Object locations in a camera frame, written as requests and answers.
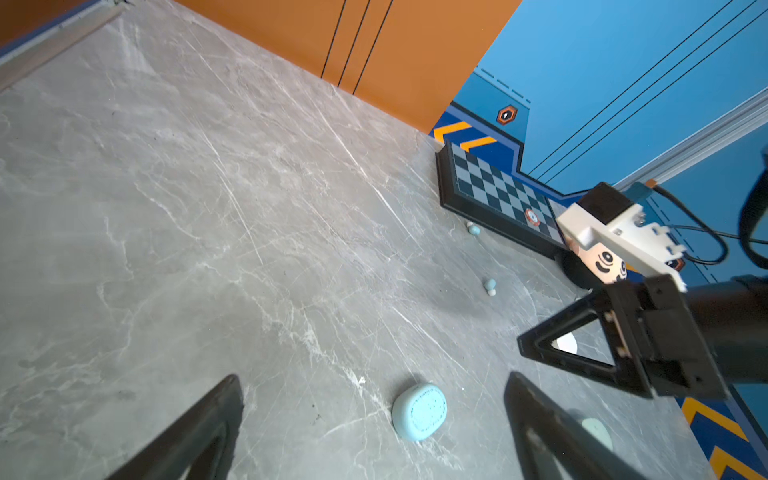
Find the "blue earbud charging case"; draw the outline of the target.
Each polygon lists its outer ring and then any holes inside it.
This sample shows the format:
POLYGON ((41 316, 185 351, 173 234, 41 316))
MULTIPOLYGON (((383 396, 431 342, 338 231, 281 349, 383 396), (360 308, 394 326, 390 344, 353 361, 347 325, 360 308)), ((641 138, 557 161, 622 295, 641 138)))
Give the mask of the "blue earbud charging case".
POLYGON ((434 384, 420 383, 402 392, 392 406, 392 423, 404 440, 423 441, 445 422, 447 400, 434 384))

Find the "green earbud charging case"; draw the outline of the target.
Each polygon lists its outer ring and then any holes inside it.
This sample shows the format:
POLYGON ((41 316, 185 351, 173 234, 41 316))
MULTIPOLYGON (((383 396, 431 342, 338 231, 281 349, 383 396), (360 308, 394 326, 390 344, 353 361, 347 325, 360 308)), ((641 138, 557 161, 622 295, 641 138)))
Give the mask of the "green earbud charging case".
POLYGON ((584 418, 580 421, 581 426, 604 445, 609 451, 614 451, 614 444, 611 435, 605 424, 597 418, 584 418))

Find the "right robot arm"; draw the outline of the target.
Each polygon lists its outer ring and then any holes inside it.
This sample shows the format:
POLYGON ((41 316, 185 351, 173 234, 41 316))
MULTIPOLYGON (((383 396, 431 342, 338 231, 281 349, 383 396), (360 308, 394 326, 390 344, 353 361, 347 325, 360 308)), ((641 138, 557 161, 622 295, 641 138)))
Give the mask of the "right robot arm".
POLYGON ((767 280, 746 275, 688 288, 670 261, 685 253, 642 207, 600 183, 557 219, 581 250, 603 245, 643 277, 595 288, 518 338, 522 356, 631 394, 722 400, 731 383, 767 380, 767 280), (613 361, 558 350, 596 321, 613 361))

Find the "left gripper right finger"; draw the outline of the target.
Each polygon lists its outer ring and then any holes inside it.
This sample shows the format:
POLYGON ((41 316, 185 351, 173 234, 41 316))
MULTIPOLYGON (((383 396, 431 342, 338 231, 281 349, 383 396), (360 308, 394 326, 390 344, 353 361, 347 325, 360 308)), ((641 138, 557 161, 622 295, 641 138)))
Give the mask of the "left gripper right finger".
POLYGON ((643 477, 522 373, 510 373, 504 404, 523 478, 643 477))

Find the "black grey checkerboard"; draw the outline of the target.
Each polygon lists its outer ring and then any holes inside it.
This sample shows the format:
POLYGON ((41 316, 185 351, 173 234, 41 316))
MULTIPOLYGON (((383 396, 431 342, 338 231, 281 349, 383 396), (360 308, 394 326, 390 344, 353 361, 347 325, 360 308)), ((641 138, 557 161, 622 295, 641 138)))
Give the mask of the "black grey checkerboard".
POLYGON ((556 222, 561 204, 456 144, 435 158, 443 208, 548 258, 567 250, 556 222), (526 221, 526 209, 536 212, 538 227, 526 221))

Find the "blue earbud centre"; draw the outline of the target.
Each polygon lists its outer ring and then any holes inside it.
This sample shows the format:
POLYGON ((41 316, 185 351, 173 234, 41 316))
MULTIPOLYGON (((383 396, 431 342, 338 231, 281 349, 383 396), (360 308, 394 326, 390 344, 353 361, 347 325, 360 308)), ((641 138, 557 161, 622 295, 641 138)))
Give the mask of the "blue earbud centre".
POLYGON ((489 296, 496 295, 496 285, 497 282, 495 279, 489 279, 484 283, 484 288, 489 296))

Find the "red poker chip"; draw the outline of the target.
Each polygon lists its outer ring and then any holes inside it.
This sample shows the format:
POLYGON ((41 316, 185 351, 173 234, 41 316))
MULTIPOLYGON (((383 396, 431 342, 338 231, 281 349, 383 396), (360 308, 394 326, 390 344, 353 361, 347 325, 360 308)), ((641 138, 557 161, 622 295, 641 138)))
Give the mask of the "red poker chip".
POLYGON ((531 225, 538 227, 540 225, 540 220, 536 212, 532 209, 526 209, 525 210, 525 218, 526 221, 529 222, 531 225))

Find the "white earbud charging case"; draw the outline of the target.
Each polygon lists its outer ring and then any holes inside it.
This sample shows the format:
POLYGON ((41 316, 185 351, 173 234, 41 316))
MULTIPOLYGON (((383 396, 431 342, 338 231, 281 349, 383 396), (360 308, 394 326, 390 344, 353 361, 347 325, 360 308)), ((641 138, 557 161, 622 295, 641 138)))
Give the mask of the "white earbud charging case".
POLYGON ((573 333, 566 333, 552 342, 552 345, 566 353, 576 355, 578 353, 578 342, 573 333))

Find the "pink plush doll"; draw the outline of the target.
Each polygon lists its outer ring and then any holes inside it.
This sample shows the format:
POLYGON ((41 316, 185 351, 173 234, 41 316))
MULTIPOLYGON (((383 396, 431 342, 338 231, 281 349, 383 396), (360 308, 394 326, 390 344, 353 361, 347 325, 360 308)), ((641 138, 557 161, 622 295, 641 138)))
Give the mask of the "pink plush doll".
POLYGON ((589 249, 580 247, 574 240, 567 240, 568 251, 558 257, 558 265, 565 276, 577 287, 593 290, 604 284, 612 284, 627 278, 624 260, 603 244, 589 249))

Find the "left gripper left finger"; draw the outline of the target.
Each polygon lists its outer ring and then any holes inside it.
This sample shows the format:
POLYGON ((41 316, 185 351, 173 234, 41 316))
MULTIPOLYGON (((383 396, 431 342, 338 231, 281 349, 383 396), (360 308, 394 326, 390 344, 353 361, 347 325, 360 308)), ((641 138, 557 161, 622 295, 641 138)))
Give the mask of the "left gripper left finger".
POLYGON ((239 378, 230 374, 110 477, 225 479, 243 411, 239 378))

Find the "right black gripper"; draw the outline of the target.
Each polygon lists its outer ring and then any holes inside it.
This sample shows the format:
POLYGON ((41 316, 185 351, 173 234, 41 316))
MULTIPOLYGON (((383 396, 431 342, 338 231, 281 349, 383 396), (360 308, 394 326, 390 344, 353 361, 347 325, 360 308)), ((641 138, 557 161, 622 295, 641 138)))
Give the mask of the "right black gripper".
POLYGON ((727 388, 676 282, 669 275, 609 284, 521 334, 520 354, 642 398, 723 400, 727 388), (589 357, 576 340, 602 331, 610 358, 589 357))

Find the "blue earbud near board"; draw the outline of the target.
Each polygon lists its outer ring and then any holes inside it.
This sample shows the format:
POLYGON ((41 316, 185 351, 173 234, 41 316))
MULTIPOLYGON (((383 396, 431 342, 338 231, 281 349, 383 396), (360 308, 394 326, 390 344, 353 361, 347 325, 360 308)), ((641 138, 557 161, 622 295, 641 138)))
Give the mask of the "blue earbud near board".
POLYGON ((472 236, 479 236, 482 232, 481 228, 473 222, 468 222, 466 224, 466 229, 472 236))

